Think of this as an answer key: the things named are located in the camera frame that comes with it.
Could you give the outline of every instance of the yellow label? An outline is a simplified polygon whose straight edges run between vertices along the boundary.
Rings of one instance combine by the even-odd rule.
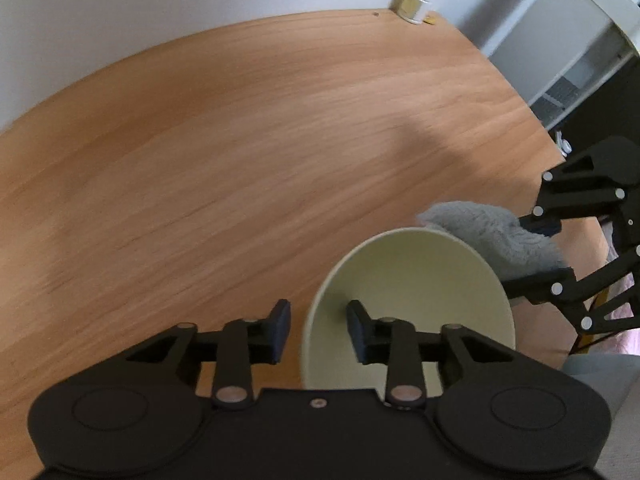
[[[400,4],[400,12],[412,20],[421,5],[422,2],[420,0],[402,0],[402,3]]]

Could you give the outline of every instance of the gray fuzzy cloth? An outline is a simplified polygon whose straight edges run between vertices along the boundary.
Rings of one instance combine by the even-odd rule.
[[[523,229],[517,216],[501,207],[443,202],[419,214],[418,222],[473,247],[502,282],[567,266],[550,238]]]

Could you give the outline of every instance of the wooden table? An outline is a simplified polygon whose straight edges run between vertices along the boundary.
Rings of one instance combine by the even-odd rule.
[[[201,330],[293,304],[283,364],[332,265],[436,201],[532,207],[561,161],[531,111],[454,27],[387,10],[210,30],[130,57],[0,137],[0,478],[40,467],[37,393],[179,321]],[[562,247],[579,276],[595,221]],[[520,349],[558,364],[574,333],[516,309]]]

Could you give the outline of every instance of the silver rivet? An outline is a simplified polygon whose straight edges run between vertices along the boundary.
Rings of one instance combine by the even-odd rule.
[[[216,391],[216,398],[221,402],[242,402],[247,392],[242,386],[224,386]]]
[[[400,384],[391,390],[391,396],[400,402],[414,402],[422,397],[422,390],[412,384]]]
[[[312,399],[309,405],[312,408],[324,408],[326,406],[326,399],[321,399],[320,397]]]

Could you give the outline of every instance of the bowl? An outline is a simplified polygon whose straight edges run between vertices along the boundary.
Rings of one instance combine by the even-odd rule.
[[[515,348],[509,301],[487,262],[448,233],[396,229],[357,246],[318,290],[303,332],[305,388],[375,388],[383,396],[386,366],[356,360],[345,311],[351,300],[360,300],[373,319],[395,317],[436,333],[444,324],[460,323]],[[428,395],[440,395],[436,364],[422,366]]]

